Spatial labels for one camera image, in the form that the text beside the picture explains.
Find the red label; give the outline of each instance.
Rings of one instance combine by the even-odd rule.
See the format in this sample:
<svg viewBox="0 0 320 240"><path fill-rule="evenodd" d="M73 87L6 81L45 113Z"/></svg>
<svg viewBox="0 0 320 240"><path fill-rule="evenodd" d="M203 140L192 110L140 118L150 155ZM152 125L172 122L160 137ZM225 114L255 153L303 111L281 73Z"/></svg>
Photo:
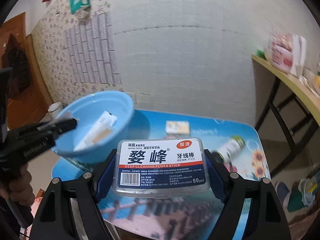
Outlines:
<svg viewBox="0 0 320 240"><path fill-rule="evenodd" d="M202 164L202 161L191 162L191 163L173 163L173 164L149 164L149 165L126 165L119 164L119 168L129 168L129 169L158 169L158 168L174 168L174 167L184 167Z"/></svg>
<svg viewBox="0 0 320 240"><path fill-rule="evenodd" d="M191 143L192 142L190 140L184 140L184 141L179 142L177 144L177 148L178 149L185 149L185 148L189 147L191 145Z"/></svg>
<svg viewBox="0 0 320 240"><path fill-rule="evenodd" d="M290 60L290 59L288 59L288 58L285 58L285 59L283 60L283 63L284 63L285 65L287 65L288 67L291 67L291 66L292 66L292 60Z"/></svg>

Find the blue gripper pad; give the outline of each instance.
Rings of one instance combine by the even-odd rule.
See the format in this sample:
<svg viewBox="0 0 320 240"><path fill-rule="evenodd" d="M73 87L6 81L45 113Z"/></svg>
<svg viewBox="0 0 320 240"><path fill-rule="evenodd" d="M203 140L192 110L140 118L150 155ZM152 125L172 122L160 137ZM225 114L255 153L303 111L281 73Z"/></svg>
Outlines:
<svg viewBox="0 0 320 240"><path fill-rule="evenodd" d="M227 199L227 196L224 191L223 180L221 179L219 173L217 172L217 170L215 169L212 162L207 156L205 157L205 160L208 167L210 187L213 191L213 194L217 199L221 200L221 202L224 203Z"/></svg>
<svg viewBox="0 0 320 240"><path fill-rule="evenodd" d="M113 156L112 160L110 161L109 165L105 169L104 173L102 174L98 182L97 193L95 195L96 200L98 202L104 199L108 195L108 192L113 182L113 173L115 171L115 164L116 164L116 154Z"/></svg>

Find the hand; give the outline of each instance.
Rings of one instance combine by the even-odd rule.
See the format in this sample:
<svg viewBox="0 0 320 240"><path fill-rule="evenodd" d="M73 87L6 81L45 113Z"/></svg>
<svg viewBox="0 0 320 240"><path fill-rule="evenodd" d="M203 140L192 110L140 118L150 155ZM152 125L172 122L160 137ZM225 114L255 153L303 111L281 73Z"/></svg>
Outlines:
<svg viewBox="0 0 320 240"><path fill-rule="evenodd" d="M14 202L19 202L24 206L31 206L35 200L35 195L33 194L31 182L31 174L27 171L28 164L23 165L20 168L21 177L9 182L10 194L6 191L4 187L0 185L0 196L4 199L9 197Z"/></svg>

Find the floral wallpaper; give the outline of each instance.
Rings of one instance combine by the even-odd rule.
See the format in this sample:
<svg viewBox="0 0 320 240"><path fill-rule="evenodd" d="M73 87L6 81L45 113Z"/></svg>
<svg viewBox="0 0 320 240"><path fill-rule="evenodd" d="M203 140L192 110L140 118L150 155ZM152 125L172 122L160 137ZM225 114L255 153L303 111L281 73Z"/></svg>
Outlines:
<svg viewBox="0 0 320 240"><path fill-rule="evenodd" d="M91 17L109 10L108 0L90 0ZM69 0L55 0L32 31L33 45L47 89L54 102L70 104L87 94L102 90L120 90L122 85L74 83L64 48L64 32L78 23L71 15Z"/></svg>

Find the metal table leg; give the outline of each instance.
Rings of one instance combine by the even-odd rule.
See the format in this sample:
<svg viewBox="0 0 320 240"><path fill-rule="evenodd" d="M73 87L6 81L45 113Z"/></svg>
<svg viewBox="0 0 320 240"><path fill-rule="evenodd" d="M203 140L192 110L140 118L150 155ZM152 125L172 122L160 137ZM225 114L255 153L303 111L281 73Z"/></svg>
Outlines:
<svg viewBox="0 0 320 240"><path fill-rule="evenodd" d="M270 109L269 102L273 103L273 100L275 99L275 96L276 96L276 94L278 92L279 85L280 85L280 79L278 77L276 77L275 81L273 83L273 86L272 86L268 101L266 103L266 106L264 107L264 109L262 111L262 114L260 115L260 117L259 117L259 119L257 121L257 124L254 127L256 131L258 131L260 129L260 126L262 125L264 119L266 118L266 116L267 116L267 114L269 112L269 109Z"/></svg>
<svg viewBox="0 0 320 240"><path fill-rule="evenodd" d="M310 141L316 130L319 128L317 122L313 119L312 115L307 112L307 110L303 107L303 105L298 101L295 94L291 94L288 98L286 98L283 102L281 102L278 106L275 106L273 104L273 100L275 99L276 93L278 91L280 85L280 79L275 78L275 81L273 83L272 90L270 92L268 101L266 103L265 108L262 111L261 116L259 117L257 124L255 126L255 129L258 131L261 127L264 119L266 118L269 110L271 109L273 114L275 115L282 132L285 135L285 138L290 146L290 154L271 172L270 176L273 177L276 174L278 174L282 169L284 169L289 163L291 163L294 158L304 149L304 147L307 145L307 143ZM289 129L287 125L285 124L280 111L283 107L285 107L288 103L291 101L295 101L298 106L302 109L306 117L302 119L299 123L297 123L293 128ZM303 126L305 126L309 121L312 120L312 123L310 127L308 128L305 135L302 137L302 139L296 144L292 138L292 135L294 135L297 131L299 131Z"/></svg>
<svg viewBox="0 0 320 240"><path fill-rule="evenodd" d="M314 133L319 128L315 120L312 121L309 129L302 137L301 141L290 151L289 155L270 173L271 177L276 176L282 169L284 169L289 163L291 163L295 157L305 148L307 143L310 141Z"/></svg>

